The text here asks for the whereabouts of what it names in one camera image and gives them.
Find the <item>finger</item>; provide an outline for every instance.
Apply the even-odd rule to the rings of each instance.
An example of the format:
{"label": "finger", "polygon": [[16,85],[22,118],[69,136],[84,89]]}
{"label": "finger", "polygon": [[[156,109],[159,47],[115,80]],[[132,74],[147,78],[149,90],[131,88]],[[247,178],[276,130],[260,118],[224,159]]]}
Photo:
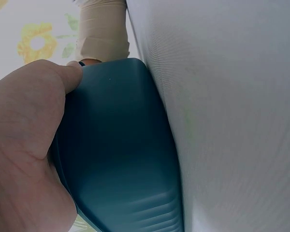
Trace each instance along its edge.
{"label": "finger", "polygon": [[67,66],[61,66],[60,78],[66,94],[76,89],[83,77],[82,66],[77,61],[71,61]]}

